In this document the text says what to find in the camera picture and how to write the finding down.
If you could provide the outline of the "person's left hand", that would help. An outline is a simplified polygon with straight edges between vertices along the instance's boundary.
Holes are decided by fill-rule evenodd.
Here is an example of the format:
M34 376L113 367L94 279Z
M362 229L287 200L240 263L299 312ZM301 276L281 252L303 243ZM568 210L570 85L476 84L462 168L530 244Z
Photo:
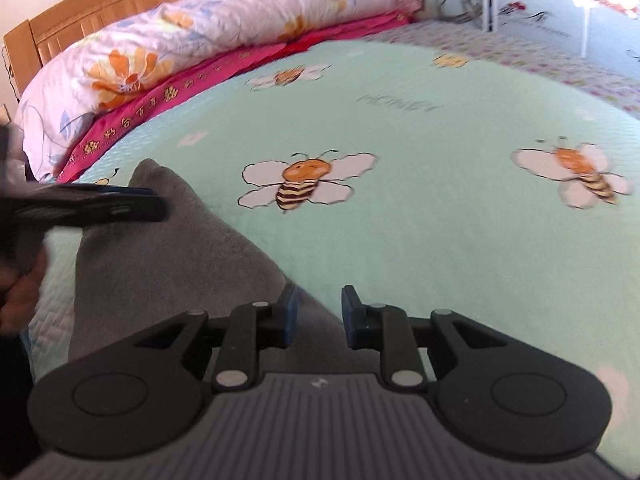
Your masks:
M14 336L29 326L40 298L40 289L48 267L48 253L40 246L32 270L20 275L14 269L1 267L1 335Z

